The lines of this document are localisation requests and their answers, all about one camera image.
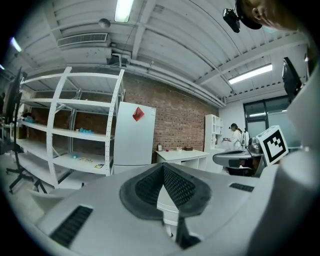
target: ceiling pipe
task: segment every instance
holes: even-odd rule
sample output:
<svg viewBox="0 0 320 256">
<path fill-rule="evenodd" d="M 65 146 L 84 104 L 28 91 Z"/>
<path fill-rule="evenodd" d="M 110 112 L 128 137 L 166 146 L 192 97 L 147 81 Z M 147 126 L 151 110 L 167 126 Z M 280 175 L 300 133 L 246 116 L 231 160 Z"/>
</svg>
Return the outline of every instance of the ceiling pipe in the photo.
<svg viewBox="0 0 320 256">
<path fill-rule="evenodd" d="M 121 50 L 121 49 L 118 49 L 116 47 L 111 47 L 112 51 L 115 52 L 116 54 L 125 54 L 125 55 L 128 55 L 130 56 L 130 59 L 131 59 L 131 51 L 128 51 L 128 50 Z"/>
<path fill-rule="evenodd" d="M 126 67 L 129 70 L 132 70 L 132 71 L 144 74 L 144 75 L 150 75 L 153 78 L 163 79 L 163 80 L 165 80 L 167 82 L 170 82 L 171 84 L 173 83 L 175 85 L 179 85 L 179 88 L 181 88 L 181 87 L 182 88 L 187 88 L 189 93 L 191 91 L 192 93 L 201 96 L 201 98 L 205 98 L 206 101 L 209 101 L 209 102 L 215 104 L 218 108 L 223 108 L 224 107 L 222 104 L 220 104 L 218 101 L 216 101 L 212 96 L 210 96 L 210 95 L 208 95 L 208 94 L 206 94 L 206 93 L 204 93 L 202 91 L 195 90 L 195 88 L 193 88 L 192 86 L 190 86 L 188 84 L 185 84 L 184 82 L 182 82 L 182 81 L 180 81 L 178 79 L 172 78 L 172 77 L 167 76 L 165 74 L 161 74 L 161 73 L 149 70 L 148 68 L 143 68 L 143 67 L 133 66 L 133 65 L 126 65 Z"/>
<path fill-rule="evenodd" d="M 130 54 L 121 54 L 121 56 L 122 56 L 122 58 L 127 59 L 130 64 L 139 65 L 139 66 L 142 66 L 142 67 L 144 67 L 144 68 L 149 69 L 149 71 L 148 71 L 149 74 L 152 72 L 152 71 L 150 71 L 150 70 L 158 71 L 158 72 L 160 72 L 160 73 L 162 73 L 162 74 L 165 74 L 165 75 L 169 76 L 169 77 L 166 76 L 165 79 L 167 79 L 167 80 L 169 80 L 169 81 L 170 81 L 170 80 L 173 81 L 172 78 L 173 78 L 173 79 L 177 79 L 178 81 L 181 81 L 181 82 L 183 82 L 183 83 L 185 83 L 185 84 L 188 84 L 188 85 L 192 86 L 193 88 L 201 91 L 202 93 L 208 95 L 209 97 L 211 97 L 212 99 L 214 99 L 214 101 L 215 101 L 216 103 L 218 103 L 220 106 L 223 106 L 223 107 L 226 106 L 226 104 L 225 104 L 223 101 L 221 101 L 220 99 L 218 99 L 216 96 L 211 95 L 211 93 L 209 93 L 207 90 L 203 89 L 203 88 L 202 88 L 201 86 L 199 86 L 198 84 L 196 84 L 196 83 L 194 83 L 194 82 L 192 82 L 192 81 L 189 81 L 188 79 L 186 79 L 186 78 L 184 78 L 184 77 L 182 77 L 182 76 L 180 76 L 180 75 L 177 75 L 177 74 L 175 74 L 175 73 L 173 73 L 173 72 L 170 72 L 170 71 L 168 71 L 168 70 L 166 70 L 166 69 L 163 69 L 163 68 L 161 68 L 161 67 L 158 67 L 158 66 L 155 66 L 155 65 L 151 65 L 150 63 L 146 63 L 146 62 L 143 62 L 143 61 L 131 59 L 131 55 L 130 55 Z"/>
<path fill-rule="evenodd" d="M 127 71 L 132 71 L 132 72 L 135 72 L 135 73 L 140 73 L 141 75 L 143 75 L 144 77 L 148 77 L 148 78 L 151 78 L 153 80 L 156 80 L 156 81 L 160 81 L 160 82 L 163 82 L 167 85 L 171 85 L 175 88 L 178 88 L 180 89 L 181 91 L 184 91 L 188 94 L 191 94 L 191 95 L 194 95 L 195 97 L 197 97 L 198 99 L 201 99 L 203 100 L 204 102 L 207 102 L 209 103 L 210 105 L 214 105 L 215 107 L 218 107 L 218 108 L 221 108 L 220 105 L 216 104 L 215 102 L 212 101 L 212 99 L 208 99 L 207 97 L 204 97 L 204 96 L 201 96 L 199 95 L 197 92 L 195 92 L 194 90 L 191 90 L 191 89 L 188 89 L 186 88 L 185 86 L 181 86 L 181 85 L 178 85 L 178 84 L 175 84 L 174 82 L 172 81 L 169 81 L 167 79 L 164 79 L 164 78 L 160 78 L 158 76 L 155 76 L 155 75 L 152 75 L 152 74 L 149 74 L 149 73 L 144 73 L 143 71 L 140 71 L 140 70 L 137 70 L 137 68 L 141 69 L 141 67 L 137 67 L 137 66 L 129 66 L 129 67 L 124 67 L 125 70 Z"/>
</svg>

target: wall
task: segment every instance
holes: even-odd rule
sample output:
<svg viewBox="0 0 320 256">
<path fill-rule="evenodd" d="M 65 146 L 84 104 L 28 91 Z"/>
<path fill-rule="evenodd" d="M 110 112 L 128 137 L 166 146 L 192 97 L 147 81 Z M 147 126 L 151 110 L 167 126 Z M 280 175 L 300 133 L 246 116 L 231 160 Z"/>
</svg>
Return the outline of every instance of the wall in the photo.
<svg viewBox="0 0 320 256">
<path fill-rule="evenodd" d="M 153 150 L 191 146 L 204 150 L 205 115 L 219 115 L 217 108 L 164 83 L 127 76 L 124 101 L 156 108 Z"/>
</svg>

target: door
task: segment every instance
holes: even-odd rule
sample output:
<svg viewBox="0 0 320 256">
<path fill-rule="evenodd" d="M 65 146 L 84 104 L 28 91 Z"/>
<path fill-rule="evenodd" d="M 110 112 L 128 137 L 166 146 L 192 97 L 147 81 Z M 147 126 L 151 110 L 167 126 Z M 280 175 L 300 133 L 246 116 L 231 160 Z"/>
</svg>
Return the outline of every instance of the door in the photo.
<svg viewBox="0 0 320 256">
<path fill-rule="evenodd" d="M 144 115 L 136 121 L 137 108 Z M 156 109 L 120 102 L 114 135 L 114 164 L 142 166 L 151 164 L 154 142 Z"/>
<path fill-rule="evenodd" d="M 248 133 L 250 138 L 255 138 L 260 133 L 267 129 L 267 124 L 265 120 L 260 121 L 248 121 Z"/>
</svg>

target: white desk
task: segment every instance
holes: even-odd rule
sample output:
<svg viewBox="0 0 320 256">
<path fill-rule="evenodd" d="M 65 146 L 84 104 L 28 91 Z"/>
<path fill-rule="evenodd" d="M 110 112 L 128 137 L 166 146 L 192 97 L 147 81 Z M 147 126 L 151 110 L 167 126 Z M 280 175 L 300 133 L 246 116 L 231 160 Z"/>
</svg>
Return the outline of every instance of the white desk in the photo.
<svg viewBox="0 0 320 256">
<path fill-rule="evenodd" d="M 207 166 L 207 156 L 209 153 L 193 150 L 193 151 L 156 151 L 157 163 L 174 163 L 182 166 L 205 171 Z"/>
</svg>

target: chair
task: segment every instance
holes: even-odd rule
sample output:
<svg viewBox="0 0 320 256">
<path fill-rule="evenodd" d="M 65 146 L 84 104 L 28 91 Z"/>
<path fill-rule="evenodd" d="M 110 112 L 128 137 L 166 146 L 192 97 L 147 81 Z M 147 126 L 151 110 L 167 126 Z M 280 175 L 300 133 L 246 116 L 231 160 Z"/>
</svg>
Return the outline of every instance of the chair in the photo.
<svg viewBox="0 0 320 256">
<path fill-rule="evenodd" d="M 77 189 L 57 188 L 49 193 L 41 193 L 37 191 L 37 187 L 35 186 L 33 187 L 33 190 L 29 189 L 32 199 L 44 213 L 50 211 L 56 204 L 73 194 L 75 191 L 77 191 Z"/>
</svg>

